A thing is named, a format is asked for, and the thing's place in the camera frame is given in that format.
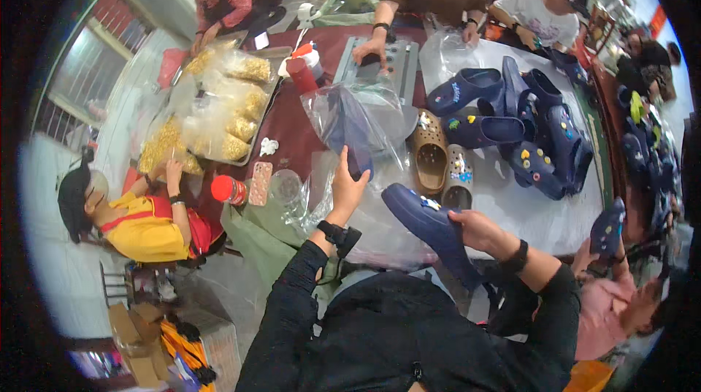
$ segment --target phone case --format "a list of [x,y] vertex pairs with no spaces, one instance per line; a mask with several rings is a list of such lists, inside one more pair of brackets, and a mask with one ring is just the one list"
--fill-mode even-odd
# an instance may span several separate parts
[[269,162],[256,162],[253,166],[253,178],[249,191],[248,203],[256,206],[265,206],[268,202],[268,187],[270,177],[273,175],[273,164]]

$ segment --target white cloth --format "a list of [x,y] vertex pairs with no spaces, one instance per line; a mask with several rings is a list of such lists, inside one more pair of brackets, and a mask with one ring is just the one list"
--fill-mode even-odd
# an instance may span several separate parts
[[579,32],[577,15],[555,15],[545,7],[543,0],[496,0],[494,4],[535,33],[543,46],[560,42],[571,47]]

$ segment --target hand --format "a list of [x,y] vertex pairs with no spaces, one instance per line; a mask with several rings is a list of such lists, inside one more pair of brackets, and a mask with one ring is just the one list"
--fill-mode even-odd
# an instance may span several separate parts
[[531,51],[536,50],[536,45],[533,43],[536,39],[535,33],[533,33],[531,30],[529,30],[527,28],[523,28],[521,25],[519,25],[516,28],[516,34],[518,34],[519,37],[521,38],[521,42],[523,45],[530,48]]
[[220,29],[222,29],[221,22],[215,22],[215,24],[212,27],[208,28],[205,35],[202,37],[202,47],[207,46],[209,42],[215,40],[215,37],[219,33]]
[[341,160],[332,183],[334,190],[334,212],[350,218],[363,197],[363,189],[370,178],[370,170],[365,170],[356,182],[348,171],[348,146],[341,152]]
[[182,177],[182,163],[169,159],[165,164],[165,181],[168,185],[168,194],[174,197],[180,194],[180,178]]
[[162,160],[158,165],[154,166],[149,172],[149,179],[156,180],[165,174],[165,160]]
[[512,257],[521,246],[521,240],[479,211],[450,211],[448,218],[462,225],[465,246],[486,252],[499,261]]
[[202,48],[202,36],[204,36],[202,33],[197,33],[195,35],[195,43],[193,43],[192,48],[190,48],[190,57],[196,57],[197,54],[200,53],[200,49]]
[[474,22],[470,22],[465,31],[463,31],[463,41],[469,45],[477,46],[479,43],[478,26]]
[[599,259],[599,254],[591,254],[591,239],[586,239],[582,242],[582,246],[574,256],[572,263],[572,273],[577,279],[586,279],[587,268],[589,265]]
[[380,63],[382,67],[387,67],[387,56],[385,55],[385,41],[384,39],[373,37],[369,41],[365,42],[361,46],[357,46],[353,49],[353,60],[356,64],[363,62],[363,58],[368,54],[377,54],[380,56]]

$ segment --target cardboard box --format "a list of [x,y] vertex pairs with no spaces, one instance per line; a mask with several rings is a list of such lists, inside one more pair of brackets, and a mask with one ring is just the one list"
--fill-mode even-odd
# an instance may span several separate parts
[[124,304],[109,309],[112,337],[117,351],[139,387],[158,388],[168,380],[171,357],[163,351],[162,312],[151,304],[138,304],[127,310]]

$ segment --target red cap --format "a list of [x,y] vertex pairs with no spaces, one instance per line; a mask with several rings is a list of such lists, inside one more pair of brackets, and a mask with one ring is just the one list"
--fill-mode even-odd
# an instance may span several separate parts
[[212,197],[223,202],[231,197],[231,193],[233,192],[233,179],[229,176],[216,176],[215,179],[212,180],[211,188]]

